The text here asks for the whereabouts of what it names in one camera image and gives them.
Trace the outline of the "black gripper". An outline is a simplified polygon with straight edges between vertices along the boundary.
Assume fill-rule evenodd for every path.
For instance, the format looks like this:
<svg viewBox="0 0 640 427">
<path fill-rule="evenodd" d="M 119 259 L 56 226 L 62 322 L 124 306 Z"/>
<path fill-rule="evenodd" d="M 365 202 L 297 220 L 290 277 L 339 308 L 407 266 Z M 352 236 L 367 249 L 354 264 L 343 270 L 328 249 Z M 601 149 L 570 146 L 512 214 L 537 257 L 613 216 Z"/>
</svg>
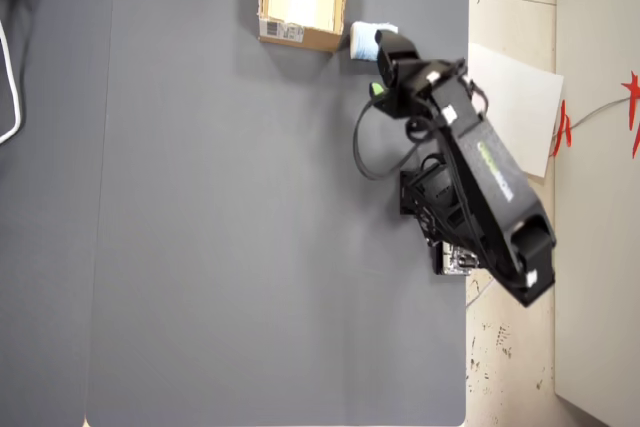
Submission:
<svg viewBox="0 0 640 427">
<path fill-rule="evenodd" d="M 377 30 L 377 64 L 383 81 L 369 84 L 371 97 L 383 97 L 376 107 L 391 118 L 409 118 L 416 99 L 428 95 L 441 79 L 441 66 L 423 60 L 412 41 L 390 30 Z"/>
</svg>

